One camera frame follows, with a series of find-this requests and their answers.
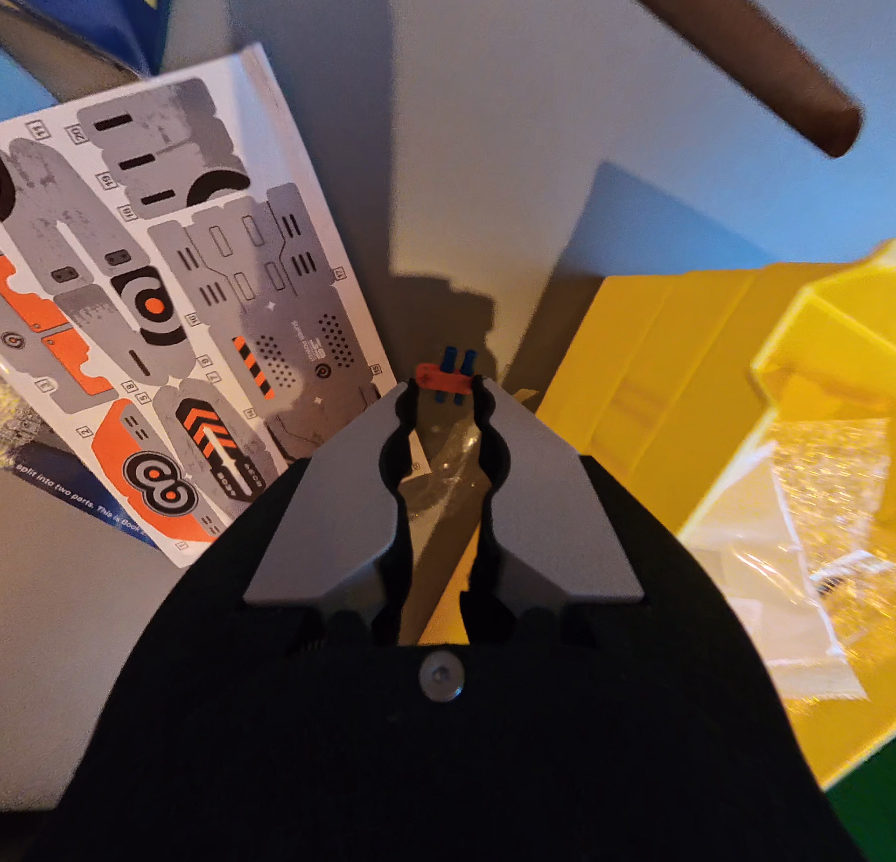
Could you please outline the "robot sticker sheet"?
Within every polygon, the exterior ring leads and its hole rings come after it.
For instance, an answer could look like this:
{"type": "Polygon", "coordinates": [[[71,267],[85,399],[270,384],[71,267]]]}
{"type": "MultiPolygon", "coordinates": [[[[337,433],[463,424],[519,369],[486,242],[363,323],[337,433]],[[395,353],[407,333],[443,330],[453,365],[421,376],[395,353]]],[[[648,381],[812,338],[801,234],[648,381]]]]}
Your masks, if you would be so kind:
{"type": "Polygon", "coordinates": [[[177,567],[396,384],[261,46],[2,122],[2,382],[177,567]]]}

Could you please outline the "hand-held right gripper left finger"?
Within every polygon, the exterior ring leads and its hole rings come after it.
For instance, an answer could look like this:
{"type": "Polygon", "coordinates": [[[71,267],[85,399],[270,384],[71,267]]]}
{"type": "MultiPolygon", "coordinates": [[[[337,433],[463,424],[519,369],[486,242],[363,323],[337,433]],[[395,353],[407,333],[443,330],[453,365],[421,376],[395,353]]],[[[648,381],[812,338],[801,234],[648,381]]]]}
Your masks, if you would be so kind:
{"type": "Polygon", "coordinates": [[[376,644],[397,644],[413,573],[407,505],[420,389],[409,380],[311,458],[245,591],[254,607],[357,614],[376,644]]]}

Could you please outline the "clear plastic bag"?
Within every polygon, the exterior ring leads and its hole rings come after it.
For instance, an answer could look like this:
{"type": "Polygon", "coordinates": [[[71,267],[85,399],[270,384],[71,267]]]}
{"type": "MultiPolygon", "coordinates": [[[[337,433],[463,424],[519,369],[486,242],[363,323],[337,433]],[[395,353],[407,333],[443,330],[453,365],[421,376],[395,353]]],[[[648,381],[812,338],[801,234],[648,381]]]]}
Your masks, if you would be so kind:
{"type": "Polygon", "coordinates": [[[866,700],[894,625],[889,418],[769,421],[680,534],[787,701],[866,700]]]}

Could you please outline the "yellow parts bin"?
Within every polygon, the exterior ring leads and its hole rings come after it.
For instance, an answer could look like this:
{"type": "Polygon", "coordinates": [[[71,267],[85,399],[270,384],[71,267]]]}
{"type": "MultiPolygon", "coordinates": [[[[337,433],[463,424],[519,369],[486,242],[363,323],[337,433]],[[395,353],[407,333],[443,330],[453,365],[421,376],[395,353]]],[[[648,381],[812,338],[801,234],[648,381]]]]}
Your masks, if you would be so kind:
{"type": "MultiPolygon", "coordinates": [[[[889,418],[894,450],[894,266],[891,240],[856,263],[608,278],[539,417],[642,503],[726,600],[680,534],[764,425],[889,418]]],[[[860,667],[868,699],[778,693],[826,789],[894,737],[894,625],[875,636],[886,655],[860,667]]]]}

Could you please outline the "blue cover booklet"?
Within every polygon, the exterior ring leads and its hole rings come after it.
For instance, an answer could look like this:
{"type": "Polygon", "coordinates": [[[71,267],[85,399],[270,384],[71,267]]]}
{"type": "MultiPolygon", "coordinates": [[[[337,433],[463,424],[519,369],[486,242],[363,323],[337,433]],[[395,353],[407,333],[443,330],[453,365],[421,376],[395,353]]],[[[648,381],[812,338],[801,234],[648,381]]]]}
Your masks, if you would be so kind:
{"type": "Polygon", "coordinates": [[[102,482],[71,453],[31,441],[2,454],[2,468],[109,527],[157,547],[102,482]]]}

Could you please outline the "brown wooden bar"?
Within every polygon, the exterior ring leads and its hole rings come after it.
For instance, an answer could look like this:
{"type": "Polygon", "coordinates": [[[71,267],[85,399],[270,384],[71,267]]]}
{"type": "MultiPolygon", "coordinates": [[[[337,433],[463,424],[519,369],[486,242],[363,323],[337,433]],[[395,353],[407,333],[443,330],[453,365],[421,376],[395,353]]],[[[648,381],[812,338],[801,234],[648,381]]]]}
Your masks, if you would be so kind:
{"type": "Polygon", "coordinates": [[[636,0],[831,159],[864,124],[858,101],[756,0],[636,0]]]}

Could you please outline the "large robot kit box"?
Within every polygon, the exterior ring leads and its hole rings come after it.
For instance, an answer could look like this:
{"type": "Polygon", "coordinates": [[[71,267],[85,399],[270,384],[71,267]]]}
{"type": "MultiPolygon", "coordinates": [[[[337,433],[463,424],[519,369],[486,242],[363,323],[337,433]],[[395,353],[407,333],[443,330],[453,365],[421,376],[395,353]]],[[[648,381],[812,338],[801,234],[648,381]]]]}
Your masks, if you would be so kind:
{"type": "Polygon", "coordinates": [[[140,77],[160,72],[172,0],[2,0],[2,15],[140,77]]]}

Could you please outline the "green parts bin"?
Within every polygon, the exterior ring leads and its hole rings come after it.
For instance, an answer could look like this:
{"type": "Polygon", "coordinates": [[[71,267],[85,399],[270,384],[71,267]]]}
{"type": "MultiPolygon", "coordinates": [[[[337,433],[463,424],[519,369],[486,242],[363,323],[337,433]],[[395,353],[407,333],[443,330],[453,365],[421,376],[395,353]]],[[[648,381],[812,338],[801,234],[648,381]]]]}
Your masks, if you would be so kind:
{"type": "Polygon", "coordinates": [[[895,860],[894,739],[829,789],[827,797],[868,860],[895,860]]]}

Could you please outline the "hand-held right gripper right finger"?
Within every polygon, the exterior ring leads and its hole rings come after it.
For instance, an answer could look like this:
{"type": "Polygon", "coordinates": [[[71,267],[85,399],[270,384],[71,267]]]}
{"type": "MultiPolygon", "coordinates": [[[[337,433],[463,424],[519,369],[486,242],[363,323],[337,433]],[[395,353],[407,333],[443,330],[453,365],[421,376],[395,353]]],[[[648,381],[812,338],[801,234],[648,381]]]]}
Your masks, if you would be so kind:
{"type": "Polygon", "coordinates": [[[459,607],[470,644],[503,644],[531,610],[632,604],[644,588],[572,445],[495,381],[472,381],[484,497],[459,607]]]}

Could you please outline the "orange beam with blue pins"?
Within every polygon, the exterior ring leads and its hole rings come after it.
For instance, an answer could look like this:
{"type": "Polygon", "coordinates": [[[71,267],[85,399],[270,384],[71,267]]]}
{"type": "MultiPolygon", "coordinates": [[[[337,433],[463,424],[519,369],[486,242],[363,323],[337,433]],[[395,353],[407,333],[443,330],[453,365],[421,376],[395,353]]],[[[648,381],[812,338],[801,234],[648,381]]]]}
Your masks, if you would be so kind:
{"type": "Polygon", "coordinates": [[[478,352],[467,349],[462,354],[453,345],[445,346],[438,363],[422,362],[416,366],[414,379],[422,390],[432,391],[438,403],[450,396],[454,404],[463,405],[472,396],[478,352]]]}

